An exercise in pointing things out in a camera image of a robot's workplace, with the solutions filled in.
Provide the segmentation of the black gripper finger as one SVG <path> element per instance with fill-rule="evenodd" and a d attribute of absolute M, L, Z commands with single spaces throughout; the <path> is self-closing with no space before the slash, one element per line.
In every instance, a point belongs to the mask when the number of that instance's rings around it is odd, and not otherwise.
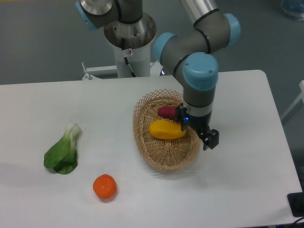
<path fill-rule="evenodd" d="M 203 150 L 214 149 L 219 143 L 219 131 L 216 129 L 204 128 L 199 133 L 199 138 L 203 142 Z"/>
<path fill-rule="evenodd" d="M 188 116 L 187 108 L 183 106 L 183 103 L 179 104 L 175 109 L 175 119 L 180 123 L 181 131 L 185 131 L 188 128 Z"/>

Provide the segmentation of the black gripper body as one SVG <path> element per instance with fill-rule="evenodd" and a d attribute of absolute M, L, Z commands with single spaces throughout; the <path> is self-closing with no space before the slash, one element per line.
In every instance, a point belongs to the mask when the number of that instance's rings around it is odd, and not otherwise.
<path fill-rule="evenodd" d="M 185 131 L 188 126 L 192 128 L 198 135 L 207 134 L 210 132 L 209 122 L 211 119 L 209 112 L 204 116 L 193 116 L 187 112 L 187 108 L 182 109 L 182 130 Z"/>

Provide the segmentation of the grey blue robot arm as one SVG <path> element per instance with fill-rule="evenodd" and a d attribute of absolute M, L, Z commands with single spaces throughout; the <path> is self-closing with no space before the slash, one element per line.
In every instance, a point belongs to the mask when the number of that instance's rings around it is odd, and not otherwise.
<path fill-rule="evenodd" d="M 113 47 L 119 78 L 150 75 L 150 57 L 169 71 L 183 87 L 183 101 L 175 118 L 181 129 L 192 128 L 204 149 L 219 143 L 210 129 L 218 63 L 213 53 L 240 38 L 239 21 L 222 14 L 213 0 L 184 0 L 182 5 L 194 30 L 180 38 L 173 33 L 157 36 L 154 19 L 140 0 L 78 0 L 75 6 L 88 29 L 103 28 Z"/>

